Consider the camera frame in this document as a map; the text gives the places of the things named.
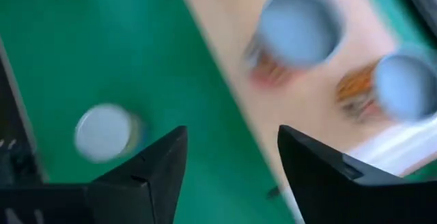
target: tin can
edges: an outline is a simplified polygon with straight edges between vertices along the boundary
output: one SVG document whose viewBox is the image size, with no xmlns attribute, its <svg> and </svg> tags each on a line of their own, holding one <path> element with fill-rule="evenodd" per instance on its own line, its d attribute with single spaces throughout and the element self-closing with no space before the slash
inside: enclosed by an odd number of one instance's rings
<svg viewBox="0 0 437 224">
<path fill-rule="evenodd" d="M 336 101 L 358 122 L 418 121 L 437 112 L 436 55 L 401 48 L 349 71 L 338 83 Z"/>
<path fill-rule="evenodd" d="M 102 163 L 144 146 L 145 136 L 138 115 L 116 104 L 99 104 L 79 120 L 74 142 L 84 157 Z"/>
<path fill-rule="evenodd" d="M 245 52 L 258 85 L 283 85 L 329 60 L 343 37 L 333 0 L 267 0 Z"/>
</svg>

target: green table surface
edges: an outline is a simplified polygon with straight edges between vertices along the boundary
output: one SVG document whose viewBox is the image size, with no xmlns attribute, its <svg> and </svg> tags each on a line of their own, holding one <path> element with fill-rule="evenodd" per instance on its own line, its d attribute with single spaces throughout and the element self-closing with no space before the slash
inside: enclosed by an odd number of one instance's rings
<svg viewBox="0 0 437 224">
<path fill-rule="evenodd" d="M 430 44 L 404 0 L 374 0 L 409 42 Z M 87 182 L 125 161 L 92 164 L 73 144 L 84 112 L 114 102 L 150 141 L 187 125 L 175 223 L 292 223 L 183 0 L 0 0 L 0 36 L 50 182 Z"/>
</svg>

